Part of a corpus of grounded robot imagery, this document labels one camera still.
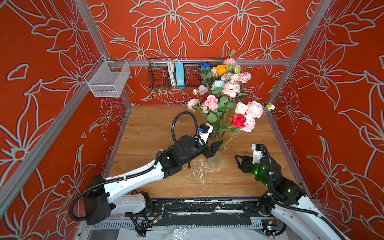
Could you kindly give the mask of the small red rose stem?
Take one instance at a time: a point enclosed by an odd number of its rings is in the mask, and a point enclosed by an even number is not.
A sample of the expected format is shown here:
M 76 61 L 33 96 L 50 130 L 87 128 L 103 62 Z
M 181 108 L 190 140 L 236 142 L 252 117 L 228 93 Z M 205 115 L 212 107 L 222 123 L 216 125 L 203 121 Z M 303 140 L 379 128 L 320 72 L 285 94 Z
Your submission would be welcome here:
M 219 140 L 223 141 L 221 148 L 226 147 L 233 141 L 246 125 L 246 117 L 243 114 L 235 114 L 228 125 L 221 125 L 219 128 Z

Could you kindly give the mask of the pink mini rose spray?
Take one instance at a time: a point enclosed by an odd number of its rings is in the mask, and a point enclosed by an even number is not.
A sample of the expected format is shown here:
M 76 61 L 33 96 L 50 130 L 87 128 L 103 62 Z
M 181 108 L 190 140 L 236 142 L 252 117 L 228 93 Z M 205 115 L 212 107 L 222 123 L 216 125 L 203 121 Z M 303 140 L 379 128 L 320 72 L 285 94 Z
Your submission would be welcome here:
M 233 115 L 230 118 L 226 119 L 226 121 L 223 124 L 228 125 L 231 122 L 231 120 L 235 114 L 243 114 L 246 117 L 246 123 L 245 123 L 246 126 L 243 129 L 241 129 L 240 133 L 241 132 L 245 132 L 245 133 L 251 132 L 253 130 L 255 124 L 254 124 L 254 119 L 247 114 L 248 108 L 249 108 L 248 105 L 246 105 L 242 102 L 237 103 L 236 107 L 234 108 Z

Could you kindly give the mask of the pink rose flower stem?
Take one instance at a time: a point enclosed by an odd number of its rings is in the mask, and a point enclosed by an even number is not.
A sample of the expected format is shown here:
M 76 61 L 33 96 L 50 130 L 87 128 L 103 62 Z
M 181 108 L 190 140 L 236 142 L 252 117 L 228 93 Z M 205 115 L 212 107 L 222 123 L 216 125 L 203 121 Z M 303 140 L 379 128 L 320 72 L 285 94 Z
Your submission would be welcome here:
M 202 110 L 204 118 L 214 127 L 213 138 L 215 141 L 220 140 L 219 130 L 224 113 L 224 104 L 219 102 L 219 99 L 214 95 L 209 95 L 202 105 Z

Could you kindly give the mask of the large pink peony spray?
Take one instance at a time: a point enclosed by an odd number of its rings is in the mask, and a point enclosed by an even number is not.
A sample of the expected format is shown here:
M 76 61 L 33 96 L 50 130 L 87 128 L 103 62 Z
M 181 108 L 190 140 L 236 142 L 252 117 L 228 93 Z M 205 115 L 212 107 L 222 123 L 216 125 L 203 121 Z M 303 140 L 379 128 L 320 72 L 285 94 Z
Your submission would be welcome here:
M 262 104 L 260 104 L 259 102 L 256 102 L 256 101 L 252 101 L 252 102 L 248 102 L 246 105 L 248 105 L 248 111 L 247 111 L 247 114 L 249 116 L 251 116 L 253 119 L 254 119 L 254 128 L 256 126 L 256 120 L 261 118 L 262 115 L 266 112 L 271 112 L 271 111 L 274 111 L 275 110 L 275 105 L 269 103 L 265 106 L 263 106 Z

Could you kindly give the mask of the pink peony flower stem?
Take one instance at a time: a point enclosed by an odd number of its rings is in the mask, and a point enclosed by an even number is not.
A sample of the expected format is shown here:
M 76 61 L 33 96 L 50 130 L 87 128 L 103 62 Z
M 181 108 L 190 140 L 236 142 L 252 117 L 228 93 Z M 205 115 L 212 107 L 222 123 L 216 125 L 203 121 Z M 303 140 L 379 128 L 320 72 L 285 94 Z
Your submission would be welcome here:
M 210 89 L 209 89 L 208 87 L 205 87 L 205 86 L 203 86 L 203 85 L 200 85 L 200 86 L 198 87 L 198 89 L 197 89 L 197 91 L 198 91 L 198 93 L 199 93 L 200 96 L 207 94 L 207 93 L 209 92 L 209 90 L 210 90 Z

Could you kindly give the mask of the white hydrangea flower stem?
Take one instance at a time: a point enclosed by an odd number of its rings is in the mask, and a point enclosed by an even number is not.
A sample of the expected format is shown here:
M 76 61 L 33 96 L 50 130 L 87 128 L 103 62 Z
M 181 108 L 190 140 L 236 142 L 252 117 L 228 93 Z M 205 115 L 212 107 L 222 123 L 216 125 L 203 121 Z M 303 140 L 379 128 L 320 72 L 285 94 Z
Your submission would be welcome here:
M 216 80 L 211 85 L 211 90 L 214 91 L 216 88 L 222 88 L 225 84 L 225 80 Z

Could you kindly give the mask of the peach rose flower stem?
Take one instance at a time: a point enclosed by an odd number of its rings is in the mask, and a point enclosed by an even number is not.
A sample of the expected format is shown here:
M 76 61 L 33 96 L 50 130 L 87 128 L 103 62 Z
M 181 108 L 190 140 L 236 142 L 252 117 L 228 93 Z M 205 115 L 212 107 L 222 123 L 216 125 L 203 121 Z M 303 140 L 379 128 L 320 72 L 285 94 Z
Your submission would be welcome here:
M 214 68 L 212 68 L 211 69 L 211 72 L 212 72 L 212 74 L 213 74 L 213 77 L 218 77 L 219 75 L 218 75 L 218 69 L 216 68 L 216 67 L 214 67 Z

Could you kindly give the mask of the yellow rose flower stem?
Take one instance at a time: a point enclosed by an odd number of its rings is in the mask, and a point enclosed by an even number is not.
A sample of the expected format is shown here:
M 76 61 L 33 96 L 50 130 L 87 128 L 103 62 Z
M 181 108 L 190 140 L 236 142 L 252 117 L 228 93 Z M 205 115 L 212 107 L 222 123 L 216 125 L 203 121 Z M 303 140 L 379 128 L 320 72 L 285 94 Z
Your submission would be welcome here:
M 226 69 L 226 65 L 219 65 L 216 67 L 216 70 L 217 70 L 217 75 L 218 76 L 223 76 L 224 74 L 227 73 L 227 69 Z

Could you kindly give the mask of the white rose flower stem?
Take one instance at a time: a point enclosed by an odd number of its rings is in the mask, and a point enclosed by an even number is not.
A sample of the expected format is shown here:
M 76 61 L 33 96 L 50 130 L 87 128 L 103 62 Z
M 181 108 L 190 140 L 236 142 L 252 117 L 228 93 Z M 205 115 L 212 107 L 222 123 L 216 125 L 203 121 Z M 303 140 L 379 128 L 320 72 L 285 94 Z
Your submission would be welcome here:
M 248 72 L 245 72 L 244 75 L 245 75 L 245 78 L 246 78 L 245 82 L 247 83 L 252 78 L 252 75 L 250 73 L 248 73 Z

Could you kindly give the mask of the blue rose flower stem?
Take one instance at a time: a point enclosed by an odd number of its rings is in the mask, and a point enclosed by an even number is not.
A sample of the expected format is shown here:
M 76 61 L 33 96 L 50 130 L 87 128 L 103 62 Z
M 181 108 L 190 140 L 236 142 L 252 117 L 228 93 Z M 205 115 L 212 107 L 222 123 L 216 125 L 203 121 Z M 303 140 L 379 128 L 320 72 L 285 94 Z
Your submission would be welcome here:
M 211 64 L 209 62 L 200 63 L 200 76 L 202 79 L 202 85 L 204 87 L 209 87 L 211 83 L 211 79 L 213 77 Z

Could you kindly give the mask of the pink carnation spray stem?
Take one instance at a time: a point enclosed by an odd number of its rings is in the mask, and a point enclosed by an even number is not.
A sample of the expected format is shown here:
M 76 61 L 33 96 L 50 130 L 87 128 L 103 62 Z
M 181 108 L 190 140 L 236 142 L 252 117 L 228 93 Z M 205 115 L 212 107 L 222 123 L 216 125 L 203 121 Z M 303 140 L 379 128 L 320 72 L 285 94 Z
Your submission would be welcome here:
M 238 65 L 237 63 L 237 60 L 234 58 L 234 56 L 236 55 L 236 51 L 235 50 L 231 50 L 230 53 L 229 53 L 229 58 L 225 59 L 223 61 L 223 64 L 228 66 L 228 65 L 231 65 L 232 67 L 235 67 Z

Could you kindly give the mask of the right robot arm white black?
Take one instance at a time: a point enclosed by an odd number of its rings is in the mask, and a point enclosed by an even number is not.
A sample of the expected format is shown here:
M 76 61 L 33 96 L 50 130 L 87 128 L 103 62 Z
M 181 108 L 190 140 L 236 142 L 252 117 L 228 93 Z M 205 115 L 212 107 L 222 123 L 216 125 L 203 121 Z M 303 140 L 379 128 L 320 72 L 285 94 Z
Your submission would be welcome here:
M 257 209 L 262 216 L 273 216 L 303 240 L 347 240 L 295 182 L 283 176 L 281 166 L 271 157 L 235 155 L 238 168 L 252 174 L 268 190 L 258 199 Z

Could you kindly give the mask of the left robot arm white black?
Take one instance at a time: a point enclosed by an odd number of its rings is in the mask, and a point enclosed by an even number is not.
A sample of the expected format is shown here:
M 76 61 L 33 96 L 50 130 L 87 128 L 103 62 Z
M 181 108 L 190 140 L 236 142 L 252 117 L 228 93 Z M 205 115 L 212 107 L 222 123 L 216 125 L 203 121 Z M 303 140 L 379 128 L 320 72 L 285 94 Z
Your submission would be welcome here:
M 196 134 L 176 138 L 175 126 L 183 115 L 189 115 L 194 121 Z M 209 143 L 214 133 L 210 123 L 198 124 L 194 114 L 181 112 L 174 118 L 171 126 L 173 145 L 165 151 L 159 151 L 150 163 L 112 178 L 94 177 L 88 188 L 77 195 L 69 206 L 69 217 L 76 222 L 86 221 L 95 225 L 107 219 L 118 208 L 117 203 L 125 194 L 152 182 L 161 181 L 182 171 L 183 166 L 200 155 L 213 157 L 222 145 L 222 141 Z

